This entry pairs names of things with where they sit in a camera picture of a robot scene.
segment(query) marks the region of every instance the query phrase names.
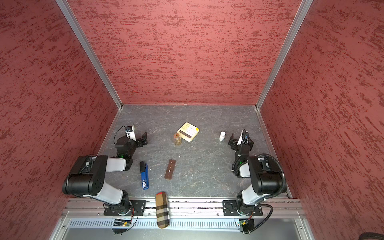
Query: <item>plaid case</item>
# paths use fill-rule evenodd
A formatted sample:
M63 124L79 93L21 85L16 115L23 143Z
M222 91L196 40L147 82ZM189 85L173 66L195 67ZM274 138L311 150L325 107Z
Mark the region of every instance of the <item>plaid case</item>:
M167 194L165 192L156 195L156 217L159 228L166 228L169 225Z

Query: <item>calculator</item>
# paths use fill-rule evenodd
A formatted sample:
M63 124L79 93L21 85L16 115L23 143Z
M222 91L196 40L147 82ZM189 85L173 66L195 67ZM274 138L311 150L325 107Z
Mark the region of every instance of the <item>calculator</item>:
M196 135L199 133L199 129L192 124L186 122L184 125L177 131L180 134L180 137L188 142L192 141Z

